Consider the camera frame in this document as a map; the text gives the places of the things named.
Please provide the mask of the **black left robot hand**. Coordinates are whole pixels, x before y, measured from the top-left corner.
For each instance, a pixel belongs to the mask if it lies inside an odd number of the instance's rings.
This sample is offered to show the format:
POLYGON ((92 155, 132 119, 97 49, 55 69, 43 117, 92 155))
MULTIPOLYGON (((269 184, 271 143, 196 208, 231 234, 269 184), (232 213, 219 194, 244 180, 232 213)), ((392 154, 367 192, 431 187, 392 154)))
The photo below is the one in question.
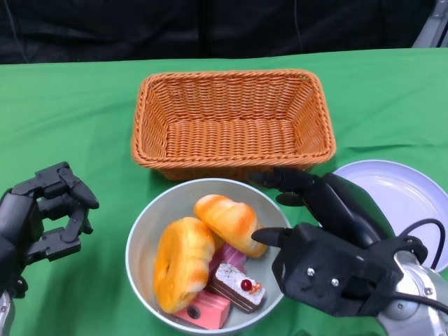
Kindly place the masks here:
POLYGON ((81 249, 79 236, 93 232, 94 193, 61 162, 7 190, 1 198, 1 238, 23 265, 54 261, 81 249))

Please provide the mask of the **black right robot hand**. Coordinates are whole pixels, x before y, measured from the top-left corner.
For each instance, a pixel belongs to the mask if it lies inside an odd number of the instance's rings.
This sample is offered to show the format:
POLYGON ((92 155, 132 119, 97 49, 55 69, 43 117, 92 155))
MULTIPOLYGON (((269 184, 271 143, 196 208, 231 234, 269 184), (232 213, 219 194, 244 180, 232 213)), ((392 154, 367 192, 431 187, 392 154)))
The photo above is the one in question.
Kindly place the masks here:
POLYGON ((275 167, 248 174, 249 181, 279 191, 277 203, 306 207, 327 232, 358 247, 395 237, 391 224, 370 194, 341 176, 323 176, 275 167))

